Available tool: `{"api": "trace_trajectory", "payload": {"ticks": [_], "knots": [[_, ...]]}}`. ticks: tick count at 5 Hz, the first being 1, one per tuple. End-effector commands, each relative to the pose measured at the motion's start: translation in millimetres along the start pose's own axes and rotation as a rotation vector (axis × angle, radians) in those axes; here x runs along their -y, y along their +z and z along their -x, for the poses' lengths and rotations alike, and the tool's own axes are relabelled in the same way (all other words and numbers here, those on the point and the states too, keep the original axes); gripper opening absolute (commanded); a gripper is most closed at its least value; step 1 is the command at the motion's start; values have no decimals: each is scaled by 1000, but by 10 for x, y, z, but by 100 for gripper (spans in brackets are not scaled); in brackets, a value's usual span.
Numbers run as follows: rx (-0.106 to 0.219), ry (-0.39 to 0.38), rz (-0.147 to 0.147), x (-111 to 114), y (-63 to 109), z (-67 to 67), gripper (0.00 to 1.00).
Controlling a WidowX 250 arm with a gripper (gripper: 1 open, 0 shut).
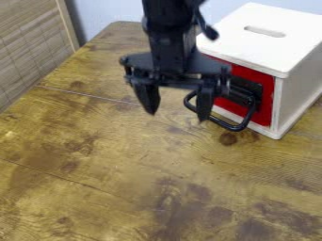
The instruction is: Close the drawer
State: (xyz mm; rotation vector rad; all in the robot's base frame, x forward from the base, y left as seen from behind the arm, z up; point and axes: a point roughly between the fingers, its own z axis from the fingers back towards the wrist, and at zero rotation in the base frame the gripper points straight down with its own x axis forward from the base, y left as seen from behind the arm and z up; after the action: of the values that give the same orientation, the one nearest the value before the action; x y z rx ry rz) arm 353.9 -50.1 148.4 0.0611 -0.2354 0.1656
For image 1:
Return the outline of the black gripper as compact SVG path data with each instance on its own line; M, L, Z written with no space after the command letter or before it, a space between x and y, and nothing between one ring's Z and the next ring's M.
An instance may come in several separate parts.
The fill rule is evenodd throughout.
M185 69L159 70L152 63L151 53L123 56L119 60L144 111L157 112L161 97L159 87L187 88L197 91L196 113L199 121L205 121L213 105L213 98L221 94L229 65L211 59L196 51L185 60Z

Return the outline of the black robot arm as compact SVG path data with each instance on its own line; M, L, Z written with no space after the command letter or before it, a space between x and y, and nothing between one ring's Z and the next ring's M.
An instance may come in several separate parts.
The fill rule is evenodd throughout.
M205 121L213 100L225 91L229 66L204 56L196 47L197 32L209 40L219 38L200 12L204 1L141 0L141 29L149 51L123 56L119 63L148 114L159 109L160 87L191 88L196 93L196 115Z

